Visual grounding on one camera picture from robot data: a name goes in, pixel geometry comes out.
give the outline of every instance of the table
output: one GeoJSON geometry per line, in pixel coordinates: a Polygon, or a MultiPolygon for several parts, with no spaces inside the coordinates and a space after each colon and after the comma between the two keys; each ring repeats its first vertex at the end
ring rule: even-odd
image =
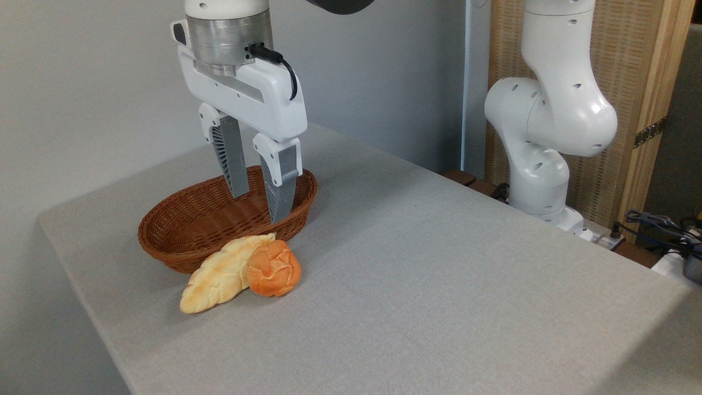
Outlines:
{"type": "Polygon", "coordinates": [[[282,298],[183,314],[188,276],[138,244],[219,174],[211,148],[41,215],[134,394],[702,393],[698,292],[323,127],[302,140],[319,194],[282,298]]]}
{"type": "MultiPolygon", "coordinates": [[[[476,190],[483,195],[488,195],[488,196],[494,196],[494,193],[497,191],[497,186],[489,183],[485,180],[479,180],[476,176],[473,176],[472,174],[466,173],[464,171],[461,171],[459,169],[451,169],[442,174],[442,176],[455,181],[463,186],[467,186],[470,189],[476,190]]],[[[507,203],[503,198],[496,196],[501,202],[507,203]]],[[[585,226],[587,226],[594,234],[594,237],[603,237],[605,235],[610,234],[611,230],[607,229],[599,224],[596,224],[591,221],[585,220],[585,226]]],[[[616,248],[613,249],[617,254],[621,255],[622,257],[631,259],[632,261],[646,266],[647,268],[652,268],[661,258],[660,255],[654,254],[653,252],[646,251],[641,247],[638,247],[637,245],[634,245],[630,242],[628,242],[626,239],[620,239],[620,244],[616,246],[616,248]]],[[[607,244],[611,242],[611,239],[608,239],[605,242],[605,245],[602,245],[602,247],[610,248],[610,246],[607,244]]]]}

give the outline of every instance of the woven panel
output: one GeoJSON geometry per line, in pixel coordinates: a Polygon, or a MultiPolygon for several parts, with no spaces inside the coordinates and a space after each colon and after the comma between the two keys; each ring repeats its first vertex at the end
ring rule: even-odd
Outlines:
{"type": "MultiPolygon", "coordinates": [[[[663,0],[599,0],[592,26],[592,68],[595,78],[616,108],[617,135],[611,147],[593,158],[569,157],[568,205],[603,226],[616,216],[637,133],[645,75],[651,65],[663,0]]],[[[490,85],[504,77],[535,78],[522,60],[523,0],[493,2],[490,85]]],[[[486,177],[508,182],[509,166],[502,142],[491,127],[486,142],[486,177]]]]}

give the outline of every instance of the round bread roll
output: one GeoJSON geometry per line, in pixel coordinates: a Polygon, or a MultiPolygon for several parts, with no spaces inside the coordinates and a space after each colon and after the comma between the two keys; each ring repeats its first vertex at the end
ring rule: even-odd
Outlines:
{"type": "Polygon", "coordinates": [[[262,245],[249,259],[249,286],[255,293],[265,296],[283,296],[300,281],[300,262],[283,240],[262,245]]]}

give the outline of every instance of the white wall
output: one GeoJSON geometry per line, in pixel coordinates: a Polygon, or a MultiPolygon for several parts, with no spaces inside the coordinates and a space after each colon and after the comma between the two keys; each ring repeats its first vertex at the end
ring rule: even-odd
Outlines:
{"type": "MultiPolygon", "coordinates": [[[[273,0],[274,40],[311,121],[443,170],[458,164],[464,10],[273,0]]],[[[168,32],[182,16],[180,0],[3,2],[0,394],[126,392],[36,219],[202,144],[168,32]]]]}

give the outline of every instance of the wooden block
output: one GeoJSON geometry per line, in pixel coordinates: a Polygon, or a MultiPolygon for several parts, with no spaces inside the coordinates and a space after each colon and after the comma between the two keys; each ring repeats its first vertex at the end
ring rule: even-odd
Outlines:
{"type": "Polygon", "coordinates": [[[476,190],[483,195],[488,195],[492,196],[492,194],[495,192],[495,189],[497,189],[496,186],[492,185],[491,183],[483,180],[477,180],[476,182],[470,184],[468,188],[476,190]]]}
{"type": "Polygon", "coordinates": [[[476,176],[466,173],[465,171],[461,171],[459,169],[448,170],[444,172],[442,176],[465,186],[469,186],[478,179],[476,176]]]}
{"type": "Polygon", "coordinates": [[[634,245],[628,241],[621,243],[621,245],[619,245],[614,252],[647,268],[654,267],[654,265],[661,259],[660,255],[644,250],[643,248],[638,247],[637,245],[634,245]]]}

